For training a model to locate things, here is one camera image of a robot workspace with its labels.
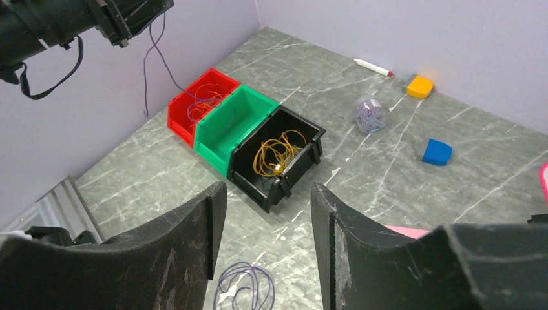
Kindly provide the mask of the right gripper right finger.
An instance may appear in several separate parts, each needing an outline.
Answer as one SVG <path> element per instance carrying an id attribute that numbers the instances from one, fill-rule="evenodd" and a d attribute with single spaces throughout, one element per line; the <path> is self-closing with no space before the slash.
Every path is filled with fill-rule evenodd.
<path id="1" fill-rule="evenodd" d="M 442 225 L 396 232 L 311 188 L 325 309 L 546 309 L 547 225 Z"/>

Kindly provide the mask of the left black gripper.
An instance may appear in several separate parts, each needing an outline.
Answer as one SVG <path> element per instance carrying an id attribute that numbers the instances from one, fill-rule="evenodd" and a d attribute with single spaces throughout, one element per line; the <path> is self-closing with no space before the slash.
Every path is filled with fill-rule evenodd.
<path id="1" fill-rule="evenodd" d="M 95 28 L 114 46 L 126 47 L 160 15 L 174 6 L 173 0 L 88 0 Z"/>

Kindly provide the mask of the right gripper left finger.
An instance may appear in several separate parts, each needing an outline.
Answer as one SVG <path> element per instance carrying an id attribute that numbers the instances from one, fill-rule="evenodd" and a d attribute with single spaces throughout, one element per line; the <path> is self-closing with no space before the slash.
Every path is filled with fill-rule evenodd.
<path id="1" fill-rule="evenodd" d="M 213 183 L 101 244 L 66 229 L 1 236 L 2 309 L 201 309 L 213 279 L 227 187 Z"/>

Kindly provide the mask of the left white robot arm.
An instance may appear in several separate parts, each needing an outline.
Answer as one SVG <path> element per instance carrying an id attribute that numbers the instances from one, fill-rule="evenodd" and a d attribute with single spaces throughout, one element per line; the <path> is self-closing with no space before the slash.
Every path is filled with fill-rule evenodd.
<path id="1" fill-rule="evenodd" d="M 68 50 L 77 41 L 78 58 L 67 75 L 71 77 L 83 61 L 81 33 L 95 28 L 112 45 L 126 47 L 173 5 L 173 0 L 1 1 L 1 79 L 20 86 L 26 97 L 40 100 L 55 87 L 31 94 L 28 58 L 55 45 Z"/>

